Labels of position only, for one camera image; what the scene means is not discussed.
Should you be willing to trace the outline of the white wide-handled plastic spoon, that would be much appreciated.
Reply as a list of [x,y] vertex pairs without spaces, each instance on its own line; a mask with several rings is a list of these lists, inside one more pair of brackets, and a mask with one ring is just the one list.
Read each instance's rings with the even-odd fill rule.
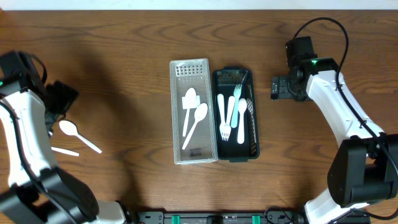
[[239,100],[239,105],[238,105],[238,111],[239,111],[239,127],[238,127],[238,138],[237,142],[238,144],[243,144],[244,143],[244,113],[247,109],[247,101],[244,98],[241,98]]

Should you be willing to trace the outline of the white wide-handled plastic fork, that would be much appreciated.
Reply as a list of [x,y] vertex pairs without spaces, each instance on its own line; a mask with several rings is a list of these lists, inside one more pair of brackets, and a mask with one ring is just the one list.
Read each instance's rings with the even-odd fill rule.
[[224,126],[225,126],[225,112],[224,112],[224,95],[219,93],[217,95],[217,102],[218,102],[218,110],[220,112],[220,126],[219,126],[219,131],[221,135],[221,139],[223,141],[226,140],[226,135],[224,131]]

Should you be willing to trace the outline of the white slim plastic fork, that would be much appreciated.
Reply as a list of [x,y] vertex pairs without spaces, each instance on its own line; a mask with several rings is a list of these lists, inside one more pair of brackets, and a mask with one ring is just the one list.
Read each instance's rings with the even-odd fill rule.
[[239,104],[239,98],[241,96],[241,90],[242,90],[242,84],[236,85],[233,96],[234,96],[234,108],[233,108],[233,114],[231,118],[231,127],[236,128],[238,125],[238,104]]

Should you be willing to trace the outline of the white slim plastic spoon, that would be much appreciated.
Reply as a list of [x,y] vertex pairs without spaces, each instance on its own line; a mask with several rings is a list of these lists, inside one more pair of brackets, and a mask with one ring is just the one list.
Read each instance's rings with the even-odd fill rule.
[[206,117],[207,112],[208,112],[208,105],[206,103],[202,103],[196,108],[195,113],[194,113],[195,121],[194,121],[194,124],[191,127],[185,141],[184,141],[184,144],[182,146],[183,150],[185,150],[187,148],[188,143],[190,142],[190,140],[193,136],[193,133],[195,131],[197,124]]

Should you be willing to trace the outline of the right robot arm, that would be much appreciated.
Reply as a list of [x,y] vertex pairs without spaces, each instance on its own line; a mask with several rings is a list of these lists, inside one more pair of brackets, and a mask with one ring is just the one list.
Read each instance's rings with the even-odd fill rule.
[[272,80],[271,98],[314,101],[338,144],[327,188],[295,215],[295,223],[367,217],[364,207],[397,196],[397,135],[386,134],[360,107],[339,65],[318,57],[309,36],[285,44],[289,73]]

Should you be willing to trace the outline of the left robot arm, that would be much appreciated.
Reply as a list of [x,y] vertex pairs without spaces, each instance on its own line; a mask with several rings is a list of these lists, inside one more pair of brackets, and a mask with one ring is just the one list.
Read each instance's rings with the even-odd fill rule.
[[48,84],[38,61],[18,50],[1,55],[1,122],[10,158],[1,212],[15,223],[132,223],[121,202],[97,200],[60,168],[50,137],[79,93],[60,81]]

